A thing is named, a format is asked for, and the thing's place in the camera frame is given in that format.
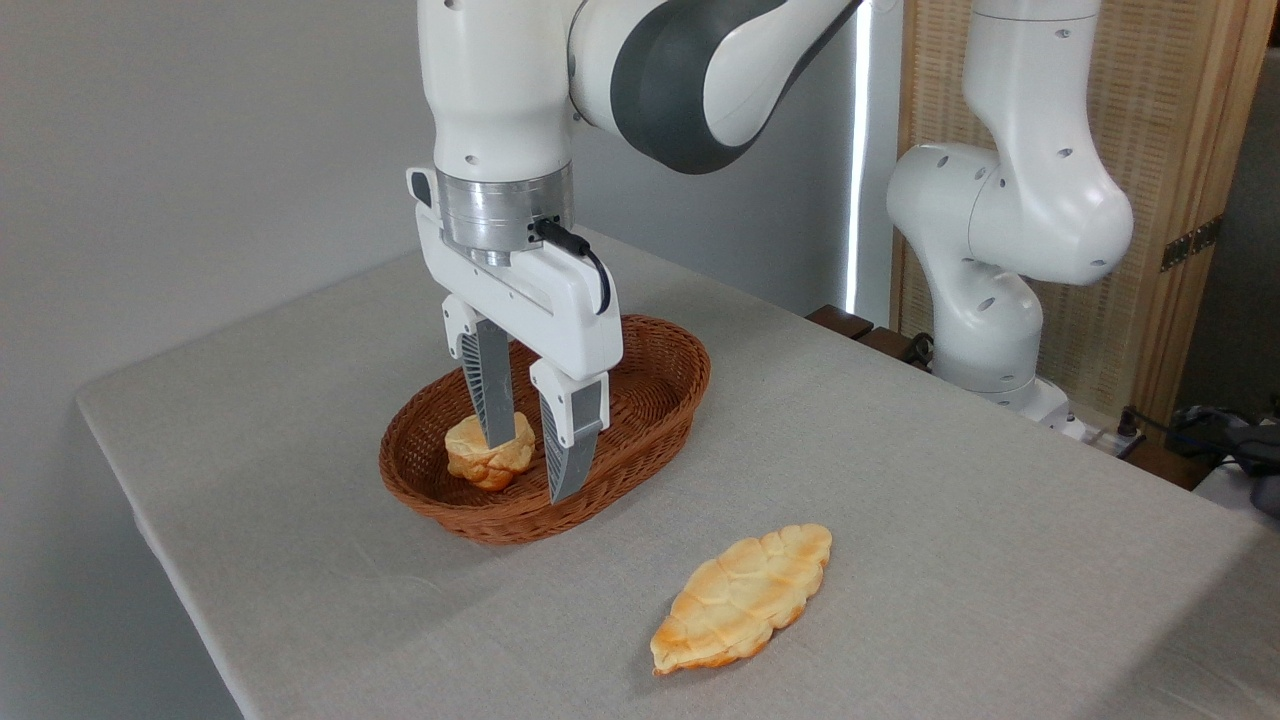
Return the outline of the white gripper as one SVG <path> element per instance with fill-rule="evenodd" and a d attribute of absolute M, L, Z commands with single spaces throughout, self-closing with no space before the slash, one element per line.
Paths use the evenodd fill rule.
<path fill-rule="evenodd" d="M 618 306 L 599 314 L 598 269 L 550 243 L 513 252 L 507 266 L 476 263 L 442 237 L 434 169 L 411 168 L 406 181 L 428 269 L 452 293 L 442 305 L 451 356 L 461 361 L 490 448 L 516 437 L 506 332 L 541 357 L 530 379 L 540 397 L 550 501 L 558 503 L 582 488 L 598 437 L 611 427 L 603 372 L 623 355 Z"/>

